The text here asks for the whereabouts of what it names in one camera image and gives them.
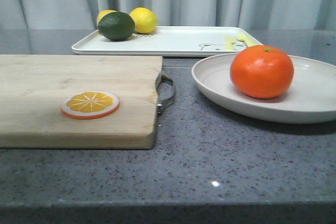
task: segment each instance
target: wooden cutting board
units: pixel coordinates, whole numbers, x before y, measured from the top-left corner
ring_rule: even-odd
[[[0,147],[150,149],[155,139],[162,57],[0,55]],[[62,114],[83,91],[116,94],[98,119]]]

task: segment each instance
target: orange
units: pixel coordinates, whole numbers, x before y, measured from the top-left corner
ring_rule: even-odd
[[[237,54],[230,67],[234,86],[255,98],[274,98],[289,89],[294,76],[290,57],[265,45],[251,46]]]
[[[113,113],[118,107],[119,99],[115,94],[87,91],[67,98],[61,105],[61,111],[74,119],[95,119]]]

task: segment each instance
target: green lime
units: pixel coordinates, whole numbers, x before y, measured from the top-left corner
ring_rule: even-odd
[[[125,40],[134,33],[135,23],[127,13],[107,13],[98,23],[98,29],[110,40]]]

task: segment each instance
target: lime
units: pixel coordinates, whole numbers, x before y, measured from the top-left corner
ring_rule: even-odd
[[[99,31],[110,40],[125,40],[134,33],[134,28],[134,20],[123,12],[107,13],[98,23]]]
[[[113,13],[113,12],[115,12],[115,10],[102,10],[97,16],[97,25],[103,16],[105,16],[107,13]]]
[[[156,29],[158,24],[156,15],[149,9],[137,7],[130,16],[135,22],[135,31],[140,34],[149,34]]]

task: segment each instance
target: cartoon drawing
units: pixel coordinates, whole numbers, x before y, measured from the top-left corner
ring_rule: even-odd
[[[225,44],[211,44],[211,43],[203,43],[199,44],[201,47],[200,50],[207,50],[207,51],[226,51]],[[243,44],[234,44],[234,47],[237,51],[242,51],[246,48]]]

